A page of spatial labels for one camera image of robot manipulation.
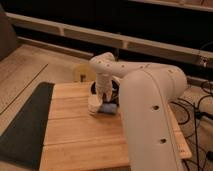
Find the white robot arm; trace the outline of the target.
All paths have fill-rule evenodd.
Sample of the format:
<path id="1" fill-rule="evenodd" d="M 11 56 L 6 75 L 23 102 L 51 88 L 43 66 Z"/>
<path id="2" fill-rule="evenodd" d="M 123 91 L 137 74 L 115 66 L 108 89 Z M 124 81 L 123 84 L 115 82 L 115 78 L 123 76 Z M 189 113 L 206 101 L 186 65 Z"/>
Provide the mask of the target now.
<path id="1" fill-rule="evenodd" d="M 168 106 L 186 90 L 184 72 L 173 65 L 118 62 L 110 52 L 89 64 L 96 73 L 99 99 L 109 100 L 112 78 L 120 79 L 119 106 L 131 171 L 183 171 Z"/>

